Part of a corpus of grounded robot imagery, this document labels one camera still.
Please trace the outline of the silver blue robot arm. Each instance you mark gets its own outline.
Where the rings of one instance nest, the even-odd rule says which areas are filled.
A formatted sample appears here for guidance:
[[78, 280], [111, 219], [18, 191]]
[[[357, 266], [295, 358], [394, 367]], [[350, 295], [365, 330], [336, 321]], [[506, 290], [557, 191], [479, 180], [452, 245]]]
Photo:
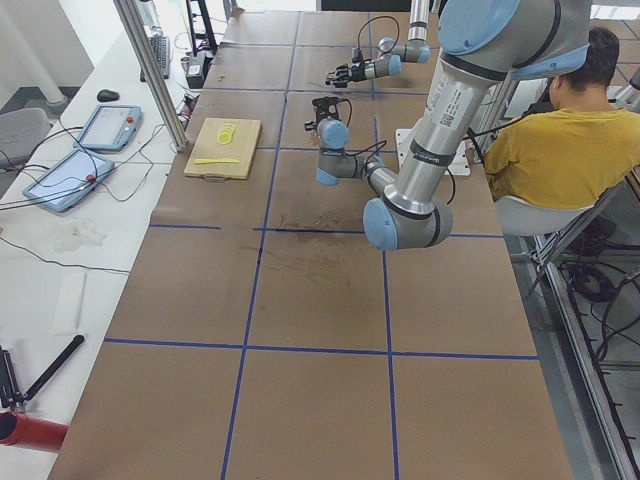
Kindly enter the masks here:
[[[351, 61], [335, 67], [325, 77], [327, 86], [346, 88], [350, 83], [373, 80], [397, 75], [404, 63], [424, 64], [430, 58], [430, 47], [427, 44], [428, 18], [432, 10], [430, 1], [412, 1], [408, 34], [405, 43], [400, 42], [400, 23], [389, 15], [376, 15], [367, 20], [359, 29], [356, 45], [351, 50]], [[366, 58], [363, 52], [361, 36], [364, 30], [374, 21], [389, 19], [395, 24], [394, 37], [381, 38], [374, 45], [377, 56]]]
[[377, 157], [349, 154], [349, 130], [329, 109], [337, 97], [313, 102], [306, 123], [319, 139], [316, 179], [336, 185], [361, 178], [376, 192], [363, 212], [368, 241], [392, 251], [437, 245], [453, 218], [435, 195], [488, 89], [506, 78], [531, 80], [581, 67], [588, 49], [588, 1], [449, 1], [438, 25], [440, 55], [423, 116], [407, 139], [399, 172]]

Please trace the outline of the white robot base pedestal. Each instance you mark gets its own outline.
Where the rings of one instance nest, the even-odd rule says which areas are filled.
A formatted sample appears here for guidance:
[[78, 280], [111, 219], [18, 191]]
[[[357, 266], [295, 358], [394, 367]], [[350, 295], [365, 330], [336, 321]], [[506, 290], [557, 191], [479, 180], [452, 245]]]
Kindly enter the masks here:
[[448, 168], [446, 175], [469, 176], [463, 137], [475, 115], [471, 106], [476, 99], [476, 92], [451, 78], [451, 69], [438, 58], [423, 115], [411, 128], [395, 130], [399, 165], [415, 155], [411, 145], [416, 143], [436, 166]]

